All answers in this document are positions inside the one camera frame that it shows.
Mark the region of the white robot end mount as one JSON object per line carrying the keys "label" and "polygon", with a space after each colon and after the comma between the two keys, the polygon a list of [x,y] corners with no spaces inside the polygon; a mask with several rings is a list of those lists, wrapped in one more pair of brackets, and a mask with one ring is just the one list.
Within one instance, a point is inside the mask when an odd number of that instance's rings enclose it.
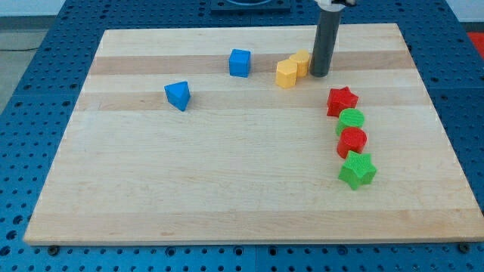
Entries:
{"label": "white robot end mount", "polygon": [[343,10],[356,6],[356,0],[315,0],[322,10]]}

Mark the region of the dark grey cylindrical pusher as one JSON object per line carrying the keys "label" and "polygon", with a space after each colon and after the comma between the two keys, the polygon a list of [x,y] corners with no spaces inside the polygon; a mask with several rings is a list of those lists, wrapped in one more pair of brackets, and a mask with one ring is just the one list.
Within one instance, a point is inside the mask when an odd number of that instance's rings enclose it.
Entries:
{"label": "dark grey cylindrical pusher", "polygon": [[309,72],[315,77],[325,77],[329,73],[343,8],[322,5],[320,9],[309,66]]}

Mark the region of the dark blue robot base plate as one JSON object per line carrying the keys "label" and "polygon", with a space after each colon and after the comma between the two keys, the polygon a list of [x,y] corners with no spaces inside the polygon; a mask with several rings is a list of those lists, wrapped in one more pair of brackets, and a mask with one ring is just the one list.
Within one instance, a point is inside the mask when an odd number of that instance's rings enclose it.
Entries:
{"label": "dark blue robot base plate", "polygon": [[230,12],[287,12],[291,9],[291,0],[211,0],[210,12],[212,14],[225,14]]}

